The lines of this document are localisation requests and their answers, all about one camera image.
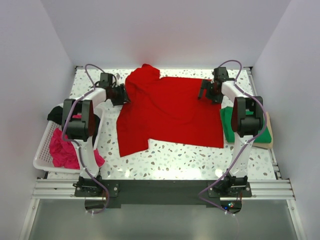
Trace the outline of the red t-shirt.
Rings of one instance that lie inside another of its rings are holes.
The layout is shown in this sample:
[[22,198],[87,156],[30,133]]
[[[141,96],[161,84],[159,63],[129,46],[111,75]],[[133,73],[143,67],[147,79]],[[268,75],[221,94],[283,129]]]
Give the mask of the red t-shirt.
[[119,155],[149,148],[149,140],[223,148],[221,104],[198,98],[202,80],[161,77],[160,70],[143,64],[125,79],[130,100],[116,122]]

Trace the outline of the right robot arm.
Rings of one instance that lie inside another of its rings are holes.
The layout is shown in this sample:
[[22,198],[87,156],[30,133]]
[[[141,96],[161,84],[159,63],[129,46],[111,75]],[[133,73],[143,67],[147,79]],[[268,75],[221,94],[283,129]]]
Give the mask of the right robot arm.
[[203,96],[213,104],[221,103],[223,97],[227,97],[233,103],[230,124],[235,140],[231,165],[227,171],[231,177],[246,177],[252,145],[267,127],[267,114],[262,97],[250,95],[232,79],[202,80],[198,99]]

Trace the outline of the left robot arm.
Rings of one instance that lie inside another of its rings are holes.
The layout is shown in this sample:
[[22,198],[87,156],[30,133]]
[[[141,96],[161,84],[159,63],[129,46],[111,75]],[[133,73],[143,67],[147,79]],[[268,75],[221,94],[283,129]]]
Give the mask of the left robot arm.
[[130,100],[125,85],[96,87],[79,98],[67,98],[63,102],[61,138],[75,149],[80,176],[85,179],[96,178],[100,172],[93,146],[96,130],[94,110],[107,100],[111,100],[114,106],[128,103]]

